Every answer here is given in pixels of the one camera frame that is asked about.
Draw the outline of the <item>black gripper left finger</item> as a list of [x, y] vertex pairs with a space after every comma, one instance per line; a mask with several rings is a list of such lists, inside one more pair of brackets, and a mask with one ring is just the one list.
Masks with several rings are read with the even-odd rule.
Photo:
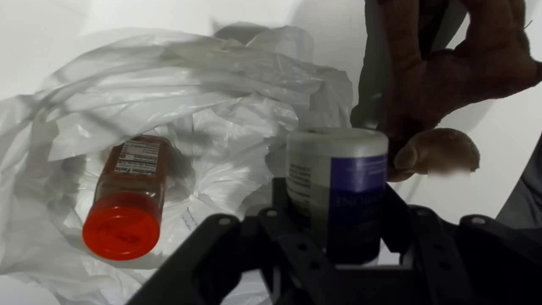
[[269, 204], [259, 212], [262, 231], [289, 266], [326, 266], [321, 246], [308, 231], [308, 219], [294, 207], [284, 178], [267, 185]]

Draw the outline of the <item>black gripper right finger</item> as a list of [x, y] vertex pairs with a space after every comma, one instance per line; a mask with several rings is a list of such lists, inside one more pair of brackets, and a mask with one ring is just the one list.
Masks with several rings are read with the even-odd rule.
[[404, 254], [416, 244], [443, 251], [442, 229], [443, 222], [433, 210], [408, 205], [391, 187], [384, 188], [381, 237], [391, 253]]

